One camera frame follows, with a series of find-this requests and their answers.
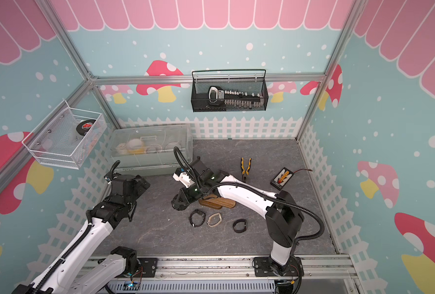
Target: pliers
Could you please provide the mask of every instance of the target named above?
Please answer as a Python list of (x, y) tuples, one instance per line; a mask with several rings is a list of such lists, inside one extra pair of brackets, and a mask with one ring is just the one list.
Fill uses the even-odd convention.
[(249, 176), (250, 171), (250, 163), (252, 162), (252, 158), (249, 158), (249, 167), (247, 170), (244, 168), (244, 157), (241, 157), (241, 171), (242, 171), (242, 182), (247, 182), (247, 177)]

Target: black watch band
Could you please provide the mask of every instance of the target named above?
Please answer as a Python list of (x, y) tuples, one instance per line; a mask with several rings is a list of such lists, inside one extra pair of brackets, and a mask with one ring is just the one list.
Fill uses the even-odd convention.
[[(239, 222), (244, 223), (244, 228), (242, 230), (236, 230), (236, 228), (235, 228), (235, 225), (237, 225)], [(234, 230), (234, 232), (236, 232), (238, 234), (245, 232), (247, 230), (247, 220), (244, 218), (241, 218), (241, 219), (234, 221), (234, 223), (232, 224), (232, 229)]]
[[(193, 217), (194, 214), (198, 214), (198, 215), (201, 215), (201, 216), (203, 217), (203, 221), (202, 221), (200, 224), (195, 224), (195, 223), (193, 222), (192, 217)], [(203, 211), (199, 210), (199, 209), (195, 209), (195, 210), (193, 210), (193, 212), (191, 213), (191, 215), (188, 217), (188, 220), (190, 221), (190, 224), (191, 224), (194, 228), (197, 228), (197, 227), (201, 226), (202, 224), (204, 224), (205, 219), (206, 219), (206, 214), (205, 214)]]

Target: transparent plastic box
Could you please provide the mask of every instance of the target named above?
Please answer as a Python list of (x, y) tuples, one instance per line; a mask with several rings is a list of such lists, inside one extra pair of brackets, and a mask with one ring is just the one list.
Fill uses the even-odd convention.
[(192, 134), (188, 125), (145, 126), (115, 130), (110, 163), (120, 160), (119, 173), (157, 175), (179, 167), (173, 154), (178, 146), (186, 161), (192, 160)]
[[(106, 122), (103, 114), (69, 107), (62, 109), (34, 139), (34, 133), (46, 119), (23, 139), (23, 145), (36, 160), (43, 165), (61, 168), (80, 169), (93, 150), (103, 132)], [(77, 125), (85, 120), (96, 120), (85, 136), (80, 135)]]

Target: hockey puck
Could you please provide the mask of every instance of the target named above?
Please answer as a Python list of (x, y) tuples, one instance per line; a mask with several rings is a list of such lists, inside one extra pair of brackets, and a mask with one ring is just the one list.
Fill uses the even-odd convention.
[(85, 134), (91, 129), (91, 127), (93, 126), (93, 124), (95, 123), (96, 120), (86, 120), (86, 121), (82, 121), (81, 123), (79, 123), (77, 125), (77, 132), (82, 135), (85, 136)]

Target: white wire basket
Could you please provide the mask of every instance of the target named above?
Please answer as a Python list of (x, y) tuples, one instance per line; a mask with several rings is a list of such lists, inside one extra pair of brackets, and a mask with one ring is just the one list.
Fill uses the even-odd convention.
[[(40, 164), (80, 169), (106, 130), (106, 122), (102, 113), (71, 108), (65, 100), (62, 103), (66, 107), (31, 139), (47, 117), (41, 121), (22, 143)], [(76, 127), (85, 120), (96, 121), (85, 136), (82, 136)]]

